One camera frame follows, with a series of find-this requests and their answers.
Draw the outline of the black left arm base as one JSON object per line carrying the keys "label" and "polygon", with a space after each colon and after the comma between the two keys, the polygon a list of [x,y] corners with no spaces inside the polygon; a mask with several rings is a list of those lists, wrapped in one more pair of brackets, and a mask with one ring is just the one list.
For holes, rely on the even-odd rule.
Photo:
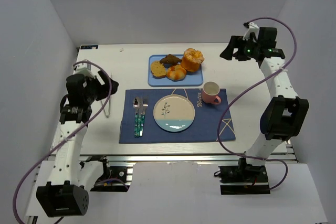
{"label": "black left arm base", "polygon": [[96,180],[91,191],[96,192],[127,192],[127,174],[128,168],[124,165],[113,165],[108,161],[106,156],[89,156],[85,161],[80,161],[81,170],[83,170],[89,162],[98,161],[103,167],[103,174]]}

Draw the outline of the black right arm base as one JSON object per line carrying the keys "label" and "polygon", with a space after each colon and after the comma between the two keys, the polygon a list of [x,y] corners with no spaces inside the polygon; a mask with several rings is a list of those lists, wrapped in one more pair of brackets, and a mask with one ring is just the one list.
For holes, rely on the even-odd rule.
{"label": "black right arm base", "polygon": [[247,164],[240,158],[234,166],[219,166],[214,177],[220,179],[221,195],[265,195],[270,186],[265,166]]}

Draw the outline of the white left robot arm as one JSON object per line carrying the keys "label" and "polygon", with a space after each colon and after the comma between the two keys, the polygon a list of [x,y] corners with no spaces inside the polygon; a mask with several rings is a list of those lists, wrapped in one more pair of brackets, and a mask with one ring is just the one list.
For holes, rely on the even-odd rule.
{"label": "white left robot arm", "polygon": [[66,79],[67,94],[60,103],[60,134],[53,168],[36,198],[48,217],[83,216],[89,206],[89,191],[105,174],[102,161],[80,164],[79,156],[88,124],[94,118],[91,105],[108,100],[118,83],[105,71],[98,76],[89,70],[76,70]]}

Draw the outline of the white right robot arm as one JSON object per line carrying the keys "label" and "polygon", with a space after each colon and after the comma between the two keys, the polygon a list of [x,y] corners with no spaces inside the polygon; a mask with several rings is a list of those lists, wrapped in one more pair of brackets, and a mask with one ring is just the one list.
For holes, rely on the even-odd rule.
{"label": "white right robot arm", "polygon": [[270,102],[260,118],[260,134],[233,168],[221,171],[223,181],[253,183],[265,172],[266,159],[282,143],[297,136],[309,102],[299,98],[286,73],[284,52],[276,48],[277,29],[250,22],[243,36],[232,36],[221,58],[256,60],[270,93]]}

